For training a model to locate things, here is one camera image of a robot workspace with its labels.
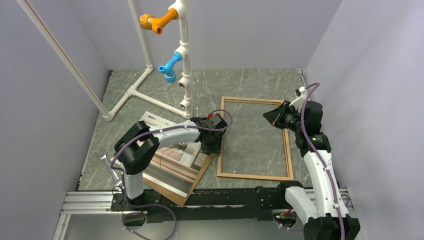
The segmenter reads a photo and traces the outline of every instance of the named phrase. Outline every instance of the pipe elbow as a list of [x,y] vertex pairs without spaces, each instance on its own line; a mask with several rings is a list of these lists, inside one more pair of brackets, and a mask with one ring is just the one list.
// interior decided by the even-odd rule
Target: pipe elbow
[[177,80],[177,76],[175,75],[174,66],[178,61],[183,60],[183,56],[179,53],[174,53],[171,60],[162,66],[159,66],[158,70],[160,73],[162,73],[165,76],[165,80],[168,83],[174,83]]
[[155,17],[151,14],[143,14],[140,17],[140,25],[143,29],[153,30],[157,35],[161,35],[163,28],[172,20],[178,18],[178,12],[174,8],[170,8],[168,13],[163,17]]

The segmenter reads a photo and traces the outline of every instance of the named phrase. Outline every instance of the marble floor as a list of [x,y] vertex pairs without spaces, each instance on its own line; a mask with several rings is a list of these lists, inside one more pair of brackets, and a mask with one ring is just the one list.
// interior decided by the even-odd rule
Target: marble floor
[[[113,71],[103,96],[105,108],[111,110],[143,71]],[[200,117],[220,108],[222,96],[292,100],[295,98],[294,90],[302,85],[295,69],[193,69],[191,76],[193,116]],[[138,91],[177,108],[184,95],[184,90],[177,83],[166,83],[163,74],[157,70],[144,80]],[[224,143],[227,144],[224,147],[223,172],[286,176],[281,132],[262,117],[262,113],[273,108],[252,103],[226,104],[225,109],[234,117],[234,125],[224,135]],[[108,156],[112,156],[116,141],[145,111],[175,123],[185,121],[183,117],[135,96],[123,105],[112,121],[99,116],[82,171],[80,190],[112,189],[114,181],[99,155],[107,151]],[[294,179],[305,187],[311,187],[311,177],[291,132],[289,141]],[[217,177],[215,157],[196,188],[275,187],[277,184],[277,181]]]

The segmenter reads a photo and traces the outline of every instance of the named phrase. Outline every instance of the wooden picture frame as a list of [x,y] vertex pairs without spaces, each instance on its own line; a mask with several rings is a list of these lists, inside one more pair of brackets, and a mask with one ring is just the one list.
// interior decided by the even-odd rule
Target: wooden picture frame
[[[272,100],[272,99],[257,99],[257,98],[247,98],[247,97],[233,97],[233,96],[223,96],[221,98],[221,109],[225,109],[225,102],[233,103],[249,103],[249,104],[268,104],[280,106],[282,100]],[[290,152],[289,145],[289,131],[287,129],[282,130],[282,138],[285,152],[285,164],[287,168],[287,176],[266,176],[266,175],[253,175],[253,174],[239,174],[239,173],[227,173],[222,172],[223,165],[223,156],[224,156],[224,140],[222,140],[221,145],[221,154],[218,157],[218,166],[216,170],[216,176],[221,178],[234,178],[234,179],[254,179],[254,180],[266,180],[266,181],[287,181],[293,180],[293,167],[292,167],[292,155]]]

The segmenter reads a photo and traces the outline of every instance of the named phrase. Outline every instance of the white wall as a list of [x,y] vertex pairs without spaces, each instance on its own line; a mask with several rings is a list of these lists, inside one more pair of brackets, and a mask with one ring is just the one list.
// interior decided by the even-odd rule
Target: white wall
[[[30,1],[101,98],[108,69],[67,0]],[[52,239],[98,110],[19,4],[0,1],[0,239]]]
[[[126,0],[70,0],[111,69],[146,63]],[[135,0],[139,15],[163,16],[174,2]],[[341,0],[190,1],[192,68],[304,69]],[[145,30],[154,67],[179,46],[178,21],[162,35]]]
[[364,239],[423,239],[424,1],[343,0],[306,68]]

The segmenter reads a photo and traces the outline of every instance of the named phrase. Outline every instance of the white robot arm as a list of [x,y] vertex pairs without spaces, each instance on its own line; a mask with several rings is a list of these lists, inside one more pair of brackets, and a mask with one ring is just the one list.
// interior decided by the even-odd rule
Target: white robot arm
[[344,239],[353,240],[361,227],[357,218],[349,216],[337,187],[330,142],[321,132],[323,106],[318,102],[308,101],[302,126],[301,109],[308,99],[308,91],[301,87],[296,90],[296,94],[298,98],[293,102],[284,101],[278,108],[264,113],[263,116],[274,127],[295,132],[296,146],[310,173],[316,205],[307,197],[305,189],[298,181],[280,183],[278,189],[283,196],[281,199],[292,206],[304,224],[303,236],[306,240],[340,239],[342,227],[345,229]]
[[201,150],[205,154],[216,154],[221,151],[221,131],[227,127],[227,123],[218,113],[208,117],[192,117],[182,123],[168,125],[166,127],[149,127],[144,121],[136,122],[115,144],[114,149],[119,152],[136,136],[147,132],[154,132],[141,137],[137,141],[123,149],[118,157],[123,166],[123,177],[126,195],[131,204],[144,203],[143,170],[152,160],[156,150],[179,143],[200,142]]

